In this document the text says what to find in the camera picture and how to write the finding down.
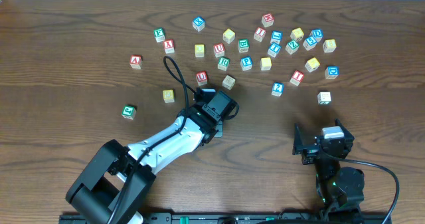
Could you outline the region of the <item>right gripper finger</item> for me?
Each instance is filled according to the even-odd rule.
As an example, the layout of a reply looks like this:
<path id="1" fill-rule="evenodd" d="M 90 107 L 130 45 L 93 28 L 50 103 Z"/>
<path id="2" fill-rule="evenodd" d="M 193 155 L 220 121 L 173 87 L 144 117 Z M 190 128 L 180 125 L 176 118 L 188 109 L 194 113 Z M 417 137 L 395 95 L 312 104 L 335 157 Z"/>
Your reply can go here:
<path id="1" fill-rule="evenodd" d="M 352 146 L 355 140 L 354 136 L 342 125 L 341 121 L 336 118 L 335 125 L 340 127 L 343 137 L 334 140 L 335 143 L 343 144 L 344 146 Z"/>
<path id="2" fill-rule="evenodd" d="M 293 155 L 300 155 L 303 152 L 303 142 L 301 132 L 297 124 L 294 124 L 294 144 L 292 149 Z"/>

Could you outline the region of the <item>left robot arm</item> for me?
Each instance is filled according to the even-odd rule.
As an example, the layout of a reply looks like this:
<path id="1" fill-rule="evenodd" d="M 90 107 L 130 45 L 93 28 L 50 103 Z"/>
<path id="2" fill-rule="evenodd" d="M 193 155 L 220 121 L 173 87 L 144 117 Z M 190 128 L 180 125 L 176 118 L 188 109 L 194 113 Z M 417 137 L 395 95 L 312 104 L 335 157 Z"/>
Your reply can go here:
<path id="1" fill-rule="evenodd" d="M 198 89 L 195 103 L 156 135 L 128 146 L 106 142 L 66 193 L 89 223 L 142 223 L 138 212 L 156 175 L 182 155 L 209 143 L 238 103 L 222 91 Z"/>

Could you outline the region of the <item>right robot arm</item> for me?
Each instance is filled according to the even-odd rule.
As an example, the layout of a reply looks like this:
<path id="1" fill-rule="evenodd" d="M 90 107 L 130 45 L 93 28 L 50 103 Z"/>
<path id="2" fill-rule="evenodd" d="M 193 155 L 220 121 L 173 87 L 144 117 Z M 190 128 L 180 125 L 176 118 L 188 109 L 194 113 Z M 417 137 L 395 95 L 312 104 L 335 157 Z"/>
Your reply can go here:
<path id="1" fill-rule="evenodd" d="M 316 189 L 325 204 L 319 218 L 326 221 L 348 221 L 361 215 L 359 204 L 364 200 L 364 173 L 356 168 L 340 166 L 353 147 L 354 136 L 335 120 L 323 128 L 315 143 L 306 145 L 295 126 L 292 154 L 300 155 L 303 165 L 316 170 Z"/>

